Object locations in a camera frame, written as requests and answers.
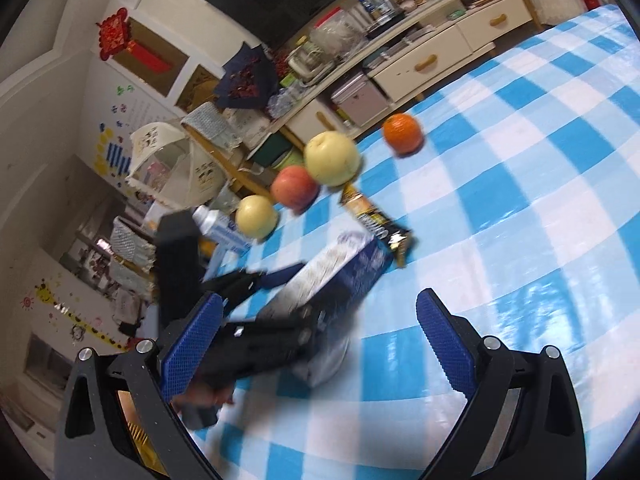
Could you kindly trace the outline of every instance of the blue and white tablecloth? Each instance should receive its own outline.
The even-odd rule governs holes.
[[[225,479],[414,480],[460,414],[417,325],[432,287],[481,335],[564,354],[589,476],[640,410],[640,43],[603,7],[486,62],[412,113],[428,132],[394,158],[364,139],[357,186],[415,231],[405,269],[358,312],[346,360],[310,391],[288,372],[243,381],[235,407],[195,435]],[[360,229],[324,192],[240,262],[277,269]],[[267,293],[236,313],[254,316]]]

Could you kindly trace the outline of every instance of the red apple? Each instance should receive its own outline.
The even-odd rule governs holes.
[[[271,184],[274,199],[295,212],[304,211],[315,200],[319,189],[302,166],[284,168]]]

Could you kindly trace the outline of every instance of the metal screw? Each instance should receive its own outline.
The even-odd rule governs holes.
[[[307,343],[311,339],[311,330],[305,328],[298,336],[298,343],[301,345]]]
[[[90,348],[83,348],[78,352],[78,357],[81,361],[86,361],[89,357],[91,357],[94,352]]]
[[[497,337],[489,336],[484,338],[484,346],[489,350],[497,350],[500,348],[500,340]]]
[[[546,347],[545,354],[552,359],[558,359],[560,357],[560,351],[555,346]]]
[[[151,339],[143,339],[136,345],[136,350],[141,354],[146,354],[147,352],[151,352],[151,349],[154,347],[154,342]]]

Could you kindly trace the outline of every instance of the tablecloth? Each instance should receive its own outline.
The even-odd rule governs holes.
[[[418,243],[364,301],[331,381],[241,381],[236,406],[194,435],[223,477],[417,479],[465,403],[417,325],[427,287],[511,349],[561,349],[593,477],[640,410],[639,92],[640,44],[617,7],[602,7],[415,105],[428,133],[417,154],[395,158],[380,132],[364,139],[356,185]],[[361,229],[326,190],[302,216],[280,214],[226,270],[308,260]]]

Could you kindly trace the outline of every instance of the drawer handle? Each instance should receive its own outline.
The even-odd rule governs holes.
[[[316,118],[318,118],[318,121],[320,121],[322,123],[322,126],[324,126],[327,130],[332,132],[336,130],[336,127],[331,123],[329,119],[326,118],[326,115],[322,112],[316,112]]]
[[[491,25],[492,27],[497,27],[498,25],[500,25],[501,23],[504,23],[506,21],[507,21],[507,15],[506,14],[501,14],[497,18],[492,19],[489,22],[489,25]]]
[[[425,59],[423,62],[418,63],[414,68],[416,72],[422,72],[422,70],[424,70],[425,68],[427,68],[428,66],[431,66],[432,64],[434,64],[436,61],[438,60],[438,56],[436,56],[435,54],[431,54],[427,59]]]

